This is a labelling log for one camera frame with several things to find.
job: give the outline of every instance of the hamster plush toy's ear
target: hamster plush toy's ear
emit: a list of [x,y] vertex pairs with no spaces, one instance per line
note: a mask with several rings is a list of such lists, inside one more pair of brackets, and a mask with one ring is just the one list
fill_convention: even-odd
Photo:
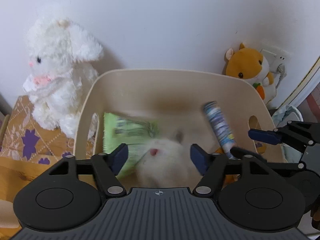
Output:
[[94,61],[103,57],[103,48],[97,40],[79,25],[68,27],[74,61]]
[[228,49],[228,51],[226,52],[226,59],[230,60],[234,53],[235,52],[234,52],[234,50],[232,48]]

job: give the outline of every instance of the beige plastic basket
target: beige plastic basket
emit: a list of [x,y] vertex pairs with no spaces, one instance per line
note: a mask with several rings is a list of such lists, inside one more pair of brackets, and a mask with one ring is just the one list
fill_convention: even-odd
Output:
[[[156,119],[163,136],[179,129],[185,134],[186,148],[197,143],[206,151],[214,151],[219,144],[201,111],[204,103],[213,100],[221,107],[239,147],[256,151],[248,137],[251,116],[257,118],[262,130],[275,128],[259,94],[240,79],[184,70],[113,70],[96,80],[85,100],[74,155],[77,159],[86,157],[94,113],[99,123],[93,153],[102,152],[104,112]],[[268,145],[263,156],[272,162],[284,161],[279,145]]]

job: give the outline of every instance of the silver screw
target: silver screw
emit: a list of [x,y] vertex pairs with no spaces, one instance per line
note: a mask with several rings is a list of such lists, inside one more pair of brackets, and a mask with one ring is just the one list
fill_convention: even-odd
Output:
[[119,194],[122,191],[123,191],[123,188],[119,187],[119,186],[112,186],[112,187],[108,188],[108,192],[110,194]]
[[199,194],[208,194],[211,192],[211,189],[206,186],[200,186],[196,188],[196,192],[198,192]]

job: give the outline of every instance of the white plush toy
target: white plush toy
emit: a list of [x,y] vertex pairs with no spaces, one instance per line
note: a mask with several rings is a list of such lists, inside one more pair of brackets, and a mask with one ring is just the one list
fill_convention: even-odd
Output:
[[[87,31],[69,20],[39,19],[30,28],[31,67],[23,84],[34,104],[33,118],[47,130],[60,127],[74,138],[80,111],[98,73],[89,63],[103,56],[103,48]],[[92,118],[88,138],[97,117]]]

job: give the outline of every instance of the green package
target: green package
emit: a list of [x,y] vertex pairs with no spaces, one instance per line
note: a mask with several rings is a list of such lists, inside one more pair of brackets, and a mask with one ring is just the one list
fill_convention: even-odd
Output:
[[118,178],[130,175],[146,153],[145,143],[159,134],[157,122],[134,121],[111,113],[104,113],[103,152],[111,153],[120,144],[128,145],[128,160]]

